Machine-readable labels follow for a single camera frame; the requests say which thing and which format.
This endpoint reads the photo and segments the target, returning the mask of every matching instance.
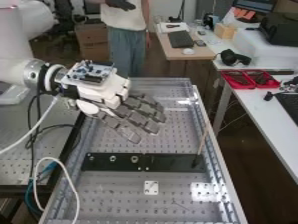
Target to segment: perforated table surface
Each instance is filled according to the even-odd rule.
[[[206,123],[200,97],[188,79],[132,79],[132,89],[163,105],[166,123],[156,136],[132,145],[97,120],[86,119],[82,139],[66,163],[79,196],[79,224],[246,223],[222,155],[210,130],[203,147],[204,172],[81,171],[87,153],[195,154]],[[144,181],[158,194],[143,193]],[[75,200],[62,178],[39,223],[69,224]]]
[[[0,106],[0,149],[17,141],[27,132],[26,109],[33,93],[29,93],[18,105]],[[41,96],[41,108],[46,109],[51,101],[50,96]],[[55,124],[73,125],[78,112],[66,109],[62,100],[54,105],[42,127]],[[35,105],[31,107],[31,120],[35,121]],[[58,158],[69,137],[71,127],[45,131],[37,138],[34,144],[34,164],[39,158],[51,156]],[[22,142],[14,149],[0,156],[0,195],[13,192],[23,192],[27,184],[30,169],[30,150],[25,149]],[[47,184],[47,178],[39,185]]]

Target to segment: person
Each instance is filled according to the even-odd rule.
[[[110,61],[122,77],[139,76],[150,47],[148,0],[89,0],[101,4],[101,20],[107,26]]]

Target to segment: cardboard box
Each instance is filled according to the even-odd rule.
[[[232,39],[235,28],[232,26],[224,26],[222,23],[216,23],[214,33],[220,39]]]
[[[81,56],[94,61],[109,60],[107,29],[103,23],[75,26]]]

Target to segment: black metal bar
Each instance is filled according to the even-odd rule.
[[[67,137],[67,140],[66,140],[66,143],[63,145],[63,148],[62,148],[62,152],[59,154],[59,161],[62,163],[66,162],[66,159],[73,151],[73,146],[74,146],[74,143],[75,143],[75,140],[77,140],[77,136],[81,135],[81,127],[82,127],[82,124],[83,124],[83,121],[85,121],[85,114],[83,113],[79,113],[78,115],[78,118],[75,120],[75,123],[74,123],[74,127],[71,129],[71,132],[70,132],[70,135]],[[53,189],[54,185],[55,185],[55,182],[59,178],[59,173],[61,173],[61,168],[57,167],[50,175],[50,178],[49,178],[49,181],[47,181],[47,184],[46,184],[46,188],[49,187],[49,190]]]
[[[14,206],[13,206],[13,208],[11,208],[11,211],[10,211],[7,217],[6,217],[6,219],[9,221],[11,221],[11,219],[13,219],[15,213],[17,213],[17,210],[18,210],[18,208],[21,206],[21,203],[22,203],[22,200],[18,199],[17,202],[15,202],[15,204],[14,204]]]
[[[186,172],[203,173],[202,155],[195,154],[136,154],[136,153],[86,153],[82,171],[118,172]]]

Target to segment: black box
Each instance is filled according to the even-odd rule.
[[[272,45],[298,47],[298,13],[269,13],[259,30]]]

